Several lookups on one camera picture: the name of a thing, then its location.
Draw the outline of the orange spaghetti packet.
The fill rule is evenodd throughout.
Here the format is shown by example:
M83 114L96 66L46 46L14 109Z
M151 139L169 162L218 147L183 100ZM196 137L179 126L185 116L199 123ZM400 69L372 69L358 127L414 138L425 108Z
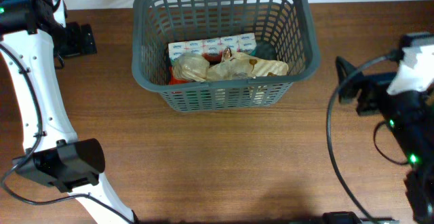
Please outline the orange spaghetti packet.
M171 75L171 78L170 78L170 81L169 81L170 85L178 85L178 84L182 84L182 83L189 83L188 80L176 78L175 75L174 75L172 67L169 67L169 70L170 70L170 75Z

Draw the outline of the tissue pack multipack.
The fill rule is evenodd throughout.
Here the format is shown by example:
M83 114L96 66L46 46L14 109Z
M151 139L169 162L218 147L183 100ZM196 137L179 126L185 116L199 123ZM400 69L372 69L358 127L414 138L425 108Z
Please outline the tissue pack multipack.
M168 44L169 59L172 63L184 53L202 55L209 62L220 62L222 53L226 48L232 51L254 55L257 43L255 34L217 37L193 41L180 41Z

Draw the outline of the brown paper bag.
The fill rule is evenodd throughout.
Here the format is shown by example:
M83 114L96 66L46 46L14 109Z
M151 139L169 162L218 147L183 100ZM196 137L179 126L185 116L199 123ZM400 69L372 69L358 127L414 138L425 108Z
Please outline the brown paper bag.
M224 78L256 79L257 77L274 77L287 75L289 66L278 60L265 60L243 52L227 48L218 64Z

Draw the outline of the cream paper bag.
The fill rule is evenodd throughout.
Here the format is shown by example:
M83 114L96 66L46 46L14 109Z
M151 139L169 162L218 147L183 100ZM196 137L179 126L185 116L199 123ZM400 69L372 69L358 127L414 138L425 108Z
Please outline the cream paper bag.
M184 53L173 63L172 74L184 81L222 81L229 80L235 72L233 61L224 61L211 65L202 55Z

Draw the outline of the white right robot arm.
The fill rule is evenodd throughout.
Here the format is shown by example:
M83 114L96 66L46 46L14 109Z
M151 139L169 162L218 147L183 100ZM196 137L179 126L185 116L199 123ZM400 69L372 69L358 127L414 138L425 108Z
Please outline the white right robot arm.
M382 61L393 60L390 54L369 60L359 67L342 57L336 58L338 86L333 91L326 112L326 140L334 173L356 207L373 222L374 218L358 201L340 173L332 144L332 110L335 102L345 104L356 99L358 115L380 113L410 166L404 180L406 197L417 223L433 222L433 106L425 88L390 89L397 73L364 75L363 71Z

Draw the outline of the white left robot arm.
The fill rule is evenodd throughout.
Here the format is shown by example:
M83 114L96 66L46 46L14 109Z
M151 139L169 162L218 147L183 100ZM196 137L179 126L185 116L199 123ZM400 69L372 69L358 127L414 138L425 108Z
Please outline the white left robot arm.
M1 0L1 55L23 125L24 155L11 173L78 200L98 223L136 223L104 173L100 143L79 140L66 114L56 71L97 52L91 26L66 18L63 0Z

